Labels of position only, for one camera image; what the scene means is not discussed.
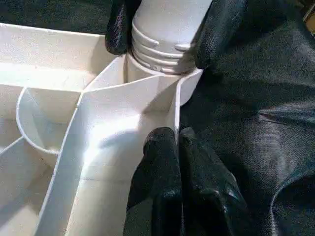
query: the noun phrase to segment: black rubber glove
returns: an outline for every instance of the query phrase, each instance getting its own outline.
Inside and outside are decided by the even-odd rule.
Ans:
[[[180,161],[187,235],[252,236],[235,177],[191,128],[180,133]]]
[[[131,44],[131,22],[141,0],[114,0],[105,44],[115,55]],[[239,28],[247,0],[213,0],[196,45],[195,63],[200,69],[213,64]]]
[[[174,132],[153,130],[129,192],[124,236],[179,236],[182,184]]]

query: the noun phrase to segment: gloved finger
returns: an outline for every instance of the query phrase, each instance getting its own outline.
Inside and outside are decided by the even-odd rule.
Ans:
[[[173,130],[153,130],[143,154],[131,181],[124,236],[178,236],[182,230],[182,185]]]
[[[233,174],[190,127],[180,132],[179,142],[189,234],[252,235],[247,206]]]
[[[120,55],[128,51],[131,23],[140,3],[141,0],[113,0],[105,36],[105,45],[110,53]]]
[[[213,0],[196,45],[195,63],[205,69],[224,51],[239,28],[247,0]]]

